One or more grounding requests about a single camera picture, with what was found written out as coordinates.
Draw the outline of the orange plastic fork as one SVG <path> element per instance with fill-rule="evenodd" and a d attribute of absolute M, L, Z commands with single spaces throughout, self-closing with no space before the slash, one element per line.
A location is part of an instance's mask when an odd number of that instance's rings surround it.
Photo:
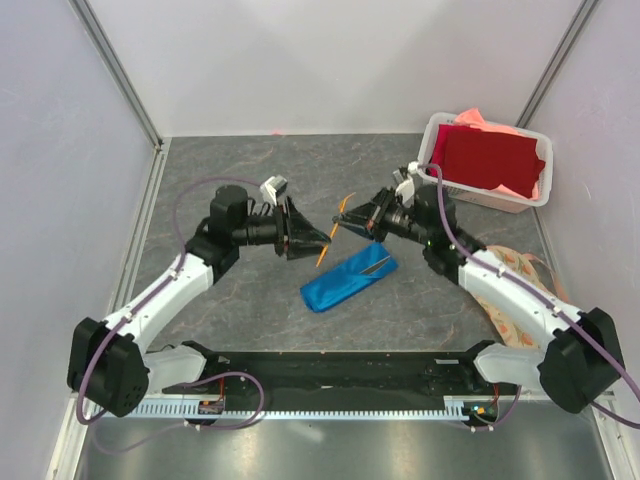
<path fill-rule="evenodd" d="M 345 196 L 345 197 L 342 199 L 342 201 L 341 201 L 341 202 L 340 202 L 340 204 L 339 204 L 339 211 L 338 211 L 338 213 L 339 213 L 339 214 L 342 214 L 342 213 L 344 213 L 344 212 L 345 212 L 347 203 L 349 202 L 349 200 L 350 200 L 350 199 L 351 199 L 355 194 L 356 194 L 355 192 L 352 192 L 352 193 L 350 193 L 349 195 Z M 334 236 L 336 235 L 336 233 L 337 233 L 337 231 L 338 231 L 338 228 L 339 228 L 338 223 L 334 222 L 334 223 L 333 223 L 333 226 L 332 226 L 332 229 L 331 229 L 331 231 L 330 231 L 330 234 L 329 234 L 329 238 L 330 238 L 330 240 L 333 240 Z M 318 258 L 317 258 L 317 261 L 316 261 L 316 264 L 315 264 L 315 267 L 316 267 L 316 268 L 319 268 L 319 267 L 321 266 L 321 264 L 323 263 L 323 261 L 324 261 L 324 259 L 325 259 L 326 255 L 327 255 L 328 249 L 329 249 L 329 244 L 326 244 L 326 245 L 323 247 L 323 249 L 322 249 L 321 253 L 319 254 L 319 256 L 318 256 Z"/>

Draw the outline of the blue cloth napkin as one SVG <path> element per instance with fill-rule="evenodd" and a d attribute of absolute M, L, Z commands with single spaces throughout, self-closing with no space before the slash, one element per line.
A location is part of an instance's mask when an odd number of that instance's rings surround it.
<path fill-rule="evenodd" d="M 373 275 L 360 271 L 389 255 L 389 262 Z M 326 312 L 359 294 L 376 282 L 395 272 L 397 261 L 381 243 L 372 243 L 333 269 L 300 288 L 304 304 L 314 313 Z"/>

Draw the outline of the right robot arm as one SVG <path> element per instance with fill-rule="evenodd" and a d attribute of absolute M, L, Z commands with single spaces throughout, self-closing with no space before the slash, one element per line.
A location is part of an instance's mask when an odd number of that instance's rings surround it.
<path fill-rule="evenodd" d="M 388 235 L 413 241 L 437 274 L 505 314 L 533 340 L 531 348 L 491 344 L 458 368 L 467 392 L 492 383 L 543 391 L 557 406 L 579 413 L 625 372 L 612 318 L 586 312 L 535 286 L 461 228 L 456 206 L 436 185 L 423 185 L 404 205 L 391 188 L 338 214 L 341 227 L 368 240 Z"/>

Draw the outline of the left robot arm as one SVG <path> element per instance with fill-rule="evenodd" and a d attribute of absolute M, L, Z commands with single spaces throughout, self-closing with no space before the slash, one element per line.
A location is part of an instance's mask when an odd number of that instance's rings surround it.
<path fill-rule="evenodd" d="M 211 289 L 239 260 L 245 246 L 271 245 L 287 260 L 319 255 L 331 242 L 285 195 L 283 188 L 263 184 L 263 210 L 245 188 L 223 185 L 210 202 L 209 214 L 194 235 L 181 244 L 169 267 L 128 304 L 101 321 L 83 319 L 72 337 L 68 386 L 76 392 L 76 417 L 85 401 L 102 413 L 130 414 L 149 393 L 189 385 L 208 393 L 219 382 L 219 369 L 189 345 L 150 351 L 158 334 L 196 297 Z"/>

